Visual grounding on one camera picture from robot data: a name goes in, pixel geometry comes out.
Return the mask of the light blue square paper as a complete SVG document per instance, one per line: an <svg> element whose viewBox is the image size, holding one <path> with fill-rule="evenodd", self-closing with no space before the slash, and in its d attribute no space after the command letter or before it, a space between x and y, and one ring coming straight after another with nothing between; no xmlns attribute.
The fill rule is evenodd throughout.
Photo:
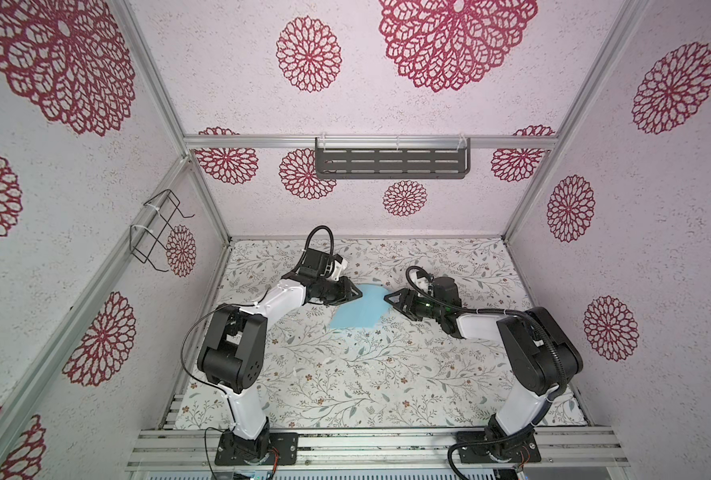
<svg viewBox="0 0 711 480"><path fill-rule="evenodd" d="M361 284L357 288L363 296L339 306L329 324L329 330L375 328L391 309L389 303L385 302L385 296L389 294L387 288L375 284Z"/></svg>

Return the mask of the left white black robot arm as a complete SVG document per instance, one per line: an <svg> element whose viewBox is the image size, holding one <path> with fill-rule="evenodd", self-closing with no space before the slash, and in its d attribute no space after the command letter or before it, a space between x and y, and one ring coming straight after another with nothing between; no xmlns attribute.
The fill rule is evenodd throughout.
<svg viewBox="0 0 711 480"><path fill-rule="evenodd" d="M340 306L362 297L361 289L346 276L336 281L324 278L299 282L286 278L259 302L249 306L222 304L217 308L197 368L229 405L233 424L222 436L229 455L260 463L271 453L270 420L257 388L269 329L312 299L325 306Z"/></svg>

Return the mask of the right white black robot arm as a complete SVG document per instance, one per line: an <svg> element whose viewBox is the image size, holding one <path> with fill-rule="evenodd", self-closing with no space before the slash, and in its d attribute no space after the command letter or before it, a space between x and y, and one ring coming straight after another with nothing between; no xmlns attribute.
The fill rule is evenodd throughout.
<svg viewBox="0 0 711 480"><path fill-rule="evenodd" d="M525 439L583 371L581 354L543 307L465 308L411 288L387 294L385 302L411 321L437 321L453 338L493 341L505 348L515 384L489 422L493 445Z"/></svg>

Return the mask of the dark grey slotted wall shelf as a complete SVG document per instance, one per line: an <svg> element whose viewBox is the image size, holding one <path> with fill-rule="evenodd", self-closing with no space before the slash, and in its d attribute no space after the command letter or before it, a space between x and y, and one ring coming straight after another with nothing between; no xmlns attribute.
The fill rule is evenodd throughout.
<svg viewBox="0 0 711 480"><path fill-rule="evenodd" d="M315 141L315 170L325 180L460 180L471 171L467 140L454 148L329 147Z"/></svg>

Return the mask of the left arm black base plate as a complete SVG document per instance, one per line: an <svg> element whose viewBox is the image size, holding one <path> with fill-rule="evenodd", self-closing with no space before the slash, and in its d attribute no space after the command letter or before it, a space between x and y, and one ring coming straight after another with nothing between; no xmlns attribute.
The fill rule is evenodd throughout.
<svg viewBox="0 0 711 480"><path fill-rule="evenodd" d="M217 466L288 466L297 463L300 436L293 433L262 433L256 440L224 433L215 456Z"/></svg>

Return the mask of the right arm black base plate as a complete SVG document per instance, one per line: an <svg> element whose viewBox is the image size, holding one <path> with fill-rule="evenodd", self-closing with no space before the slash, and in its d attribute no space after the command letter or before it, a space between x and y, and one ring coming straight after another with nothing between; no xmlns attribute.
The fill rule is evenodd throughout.
<svg viewBox="0 0 711 480"><path fill-rule="evenodd" d="M533 432L497 444L485 445L485 442L488 441L491 442L491 439L483 432L459 432L455 436L455 442L457 444L463 443L463 448L459 450L461 463L515 463L521 465L539 463L543 460Z"/></svg>

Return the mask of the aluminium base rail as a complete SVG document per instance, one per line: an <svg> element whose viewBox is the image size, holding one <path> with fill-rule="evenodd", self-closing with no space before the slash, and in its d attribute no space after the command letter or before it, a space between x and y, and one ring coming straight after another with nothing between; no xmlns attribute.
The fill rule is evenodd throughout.
<svg viewBox="0 0 711 480"><path fill-rule="evenodd" d="M271 438L279 452L295 462L281 470L445 469L447 450L461 433L473 428L275 429ZM230 471L217 466L221 433L215 430L144 430L132 449L127 472ZM512 462L465 464L457 468L615 467L631 465L621 441L609 427L539 427L528 454Z"/></svg>

